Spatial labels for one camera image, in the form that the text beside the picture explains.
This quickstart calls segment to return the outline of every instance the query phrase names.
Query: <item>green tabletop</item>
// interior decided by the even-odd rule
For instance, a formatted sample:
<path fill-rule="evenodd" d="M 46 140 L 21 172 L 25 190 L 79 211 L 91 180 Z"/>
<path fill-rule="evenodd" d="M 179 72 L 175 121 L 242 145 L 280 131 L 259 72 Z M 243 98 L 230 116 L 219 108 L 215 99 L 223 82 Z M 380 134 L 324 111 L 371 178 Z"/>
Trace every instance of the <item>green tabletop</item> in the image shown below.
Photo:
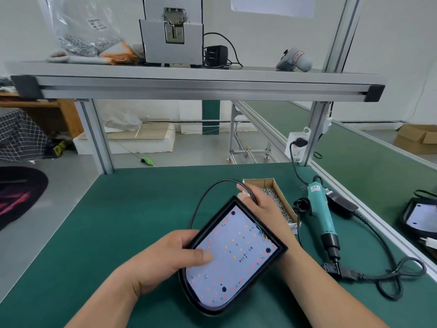
<path fill-rule="evenodd" d="M 307 125 L 309 112 L 287 101 L 245 101 L 254 111 L 288 138 Z M 332 124 L 316 150 L 315 160 L 324 170 L 410 241 L 397 223 L 413 191 L 437 193 L 437 170 L 397 150 L 389 149 L 350 128 Z M 415 245 L 431 259 L 423 246 Z"/>
<path fill-rule="evenodd" d="M 314 176 L 308 167 L 299 172 L 306 180 Z M 186 228 L 210 184 L 222 178 L 267 177 L 276 179 L 289 202 L 305 195 L 290 164 L 121 169 L 100 176 L 0 304 L 0 326 L 62 327 L 118 265 L 164 234 Z M 234 184 L 220 184 L 211 192 L 195 228 L 237 190 Z M 337 216 L 333 220 L 343 265 L 372 275 L 384 273 L 388 261 L 374 235 L 358 221 Z M 325 260 L 319 235 L 312 235 L 308 225 L 302 227 L 302 242 L 318 262 Z M 399 259 L 401 251 L 390 246 Z M 343 286 L 392 327 L 429 327 L 437 322 L 437 284 L 428 275 L 404 281 L 404 297 L 398 302 L 383 298 L 372 284 Z M 129 327 L 308 326 L 274 270 L 217 318 L 198 312 L 173 276 L 140 299 L 129 321 Z"/>

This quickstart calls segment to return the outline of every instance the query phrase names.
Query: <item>pile of screws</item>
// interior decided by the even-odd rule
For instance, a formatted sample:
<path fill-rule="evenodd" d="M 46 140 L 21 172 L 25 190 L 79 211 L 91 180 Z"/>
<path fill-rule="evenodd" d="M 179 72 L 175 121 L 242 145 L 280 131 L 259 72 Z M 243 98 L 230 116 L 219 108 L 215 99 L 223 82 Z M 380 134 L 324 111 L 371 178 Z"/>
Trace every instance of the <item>pile of screws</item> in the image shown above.
<path fill-rule="evenodd" d="M 285 210 L 284 204 L 279 200 L 279 198 L 276 195 L 276 192 L 274 191 L 274 189 L 272 189 L 271 187 L 269 188 L 265 188 L 262 187 L 261 191 L 264 192 L 265 194 L 267 194 L 270 198 L 273 199 L 273 201 L 275 202 L 276 206 L 279 207 L 279 210 L 281 211 L 284 219 L 288 222 L 288 223 L 293 223 L 293 220 L 291 219 L 290 215 L 287 213 L 287 211 Z"/>
<path fill-rule="evenodd" d="M 80 56 L 95 57 L 108 48 L 120 43 L 120 39 L 108 40 L 99 38 L 96 41 L 86 41 L 70 34 L 59 37 L 63 49 Z"/>

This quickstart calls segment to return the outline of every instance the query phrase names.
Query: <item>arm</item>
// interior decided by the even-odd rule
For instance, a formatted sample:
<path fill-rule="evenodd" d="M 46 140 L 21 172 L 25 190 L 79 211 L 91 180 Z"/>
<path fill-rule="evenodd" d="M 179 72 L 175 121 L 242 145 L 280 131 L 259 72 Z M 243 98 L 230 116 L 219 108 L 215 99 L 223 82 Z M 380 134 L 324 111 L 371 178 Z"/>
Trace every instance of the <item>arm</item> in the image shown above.
<path fill-rule="evenodd" d="M 279 269 L 310 324 L 314 328 L 386 328 L 382 320 L 343 289 L 300 247 L 273 200 L 259 188 L 248 186 L 259 205 L 245 193 L 238 197 L 288 246 Z"/>
<path fill-rule="evenodd" d="M 212 260 L 209 252 L 187 250 L 197 230 L 173 231 L 118 267 L 66 328 L 126 327 L 138 297 L 155 289 L 178 269 Z"/>

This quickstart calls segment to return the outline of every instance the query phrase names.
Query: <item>person's left hand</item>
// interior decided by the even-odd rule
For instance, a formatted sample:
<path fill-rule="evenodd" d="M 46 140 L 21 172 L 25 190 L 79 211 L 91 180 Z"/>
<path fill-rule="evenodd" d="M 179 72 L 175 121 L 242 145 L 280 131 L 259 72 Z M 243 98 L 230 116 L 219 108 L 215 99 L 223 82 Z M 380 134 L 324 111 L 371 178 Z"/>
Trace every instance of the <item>person's left hand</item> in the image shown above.
<path fill-rule="evenodd" d="M 172 231 L 129 259 L 117 270 L 132 283 L 137 297 L 148 293 L 180 268 L 201 266 L 212 260 L 210 252 L 183 249 L 198 232 Z"/>

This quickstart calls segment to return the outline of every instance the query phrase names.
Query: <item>cardboard box of screws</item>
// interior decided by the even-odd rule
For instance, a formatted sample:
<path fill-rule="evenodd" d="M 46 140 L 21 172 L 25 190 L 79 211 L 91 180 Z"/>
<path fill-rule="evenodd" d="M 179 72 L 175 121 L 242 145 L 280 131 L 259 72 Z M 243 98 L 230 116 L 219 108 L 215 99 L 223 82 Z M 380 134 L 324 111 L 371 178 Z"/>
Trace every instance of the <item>cardboard box of screws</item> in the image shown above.
<path fill-rule="evenodd" d="M 262 192 L 271 197 L 276 205 L 279 207 L 290 229 L 293 231 L 294 234 L 297 234 L 298 217 L 296 216 L 296 213 L 294 212 L 290 204 L 287 202 L 287 199 L 284 197 L 284 194 L 275 182 L 274 178 L 243 179 L 243 183 L 259 187 Z"/>

